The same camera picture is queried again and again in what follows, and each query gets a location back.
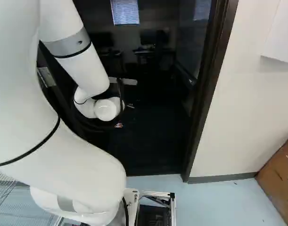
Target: dark door frame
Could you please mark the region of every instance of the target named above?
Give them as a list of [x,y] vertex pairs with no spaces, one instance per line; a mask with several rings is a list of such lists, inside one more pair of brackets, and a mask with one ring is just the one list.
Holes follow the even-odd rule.
[[239,0],[212,0],[200,71],[196,83],[191,130],[181,177],[188,182],[204,129]]

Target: wire shelf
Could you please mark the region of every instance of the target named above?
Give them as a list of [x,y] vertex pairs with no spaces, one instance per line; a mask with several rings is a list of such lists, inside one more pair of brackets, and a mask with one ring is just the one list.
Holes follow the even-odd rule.
[[37,206],[29,187],[0,174],[0,226],[54,226],[58,219]]
[[16,181],[0,173],[0,206],[16,185]]

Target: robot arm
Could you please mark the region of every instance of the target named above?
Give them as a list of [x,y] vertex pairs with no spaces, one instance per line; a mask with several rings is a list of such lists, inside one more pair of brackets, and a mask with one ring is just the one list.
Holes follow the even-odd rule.
[[114,119],[118,97],[95,101],[105,92],[109,79],[71,0],[41,0],[40,39],[78,84],[75,107],[87,118]]
[[77,103],[109,86],[71,0],[0,1],[0,172],[33,186],[46,210],[69,217],[73,208],[70,218],[106,225],[119,209],[125,170],[48,104],[36,77],[39,37],[79,85]]

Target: window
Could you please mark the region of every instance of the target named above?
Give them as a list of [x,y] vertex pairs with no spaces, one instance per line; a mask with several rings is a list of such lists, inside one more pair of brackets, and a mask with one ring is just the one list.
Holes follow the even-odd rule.
[[138,0],[110,0],[114,25],[139,24]]
[[196,0],[193,20],[208,20],[211,0]]

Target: cardboard box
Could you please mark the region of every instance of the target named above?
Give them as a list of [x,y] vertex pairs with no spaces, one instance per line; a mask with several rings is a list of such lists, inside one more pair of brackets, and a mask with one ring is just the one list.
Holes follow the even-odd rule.
[[288,141],[260,170],[256,180],[288,224]]

